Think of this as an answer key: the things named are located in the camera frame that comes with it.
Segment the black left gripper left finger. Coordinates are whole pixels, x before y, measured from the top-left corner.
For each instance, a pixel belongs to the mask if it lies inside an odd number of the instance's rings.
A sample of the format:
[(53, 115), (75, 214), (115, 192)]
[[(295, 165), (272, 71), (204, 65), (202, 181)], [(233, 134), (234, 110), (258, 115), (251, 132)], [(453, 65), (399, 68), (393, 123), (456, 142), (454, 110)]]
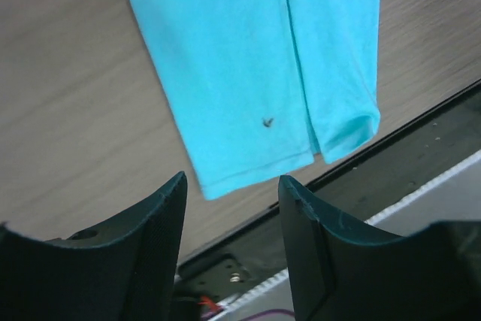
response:
[(166, 320), (186, 210), (184, 173), (66, 239), (1, 227), (3, 320)]

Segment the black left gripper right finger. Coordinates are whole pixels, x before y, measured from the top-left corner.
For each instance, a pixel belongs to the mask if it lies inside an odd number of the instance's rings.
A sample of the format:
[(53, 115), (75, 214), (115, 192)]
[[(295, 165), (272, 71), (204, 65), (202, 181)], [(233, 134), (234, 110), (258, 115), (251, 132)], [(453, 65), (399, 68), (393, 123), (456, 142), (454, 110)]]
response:
[(478, 320), (480, 224), (443, 221), (409, 236), (370, 226), (290, 176), (278, 185), (298, 320)]

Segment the cyan t-shirt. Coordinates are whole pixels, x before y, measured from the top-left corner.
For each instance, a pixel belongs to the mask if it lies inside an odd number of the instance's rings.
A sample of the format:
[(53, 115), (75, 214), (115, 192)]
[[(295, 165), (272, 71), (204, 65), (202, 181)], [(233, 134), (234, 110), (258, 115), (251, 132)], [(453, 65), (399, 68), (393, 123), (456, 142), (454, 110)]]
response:
[(129, 0), (204, 197), (378, 132), (380, 0)]

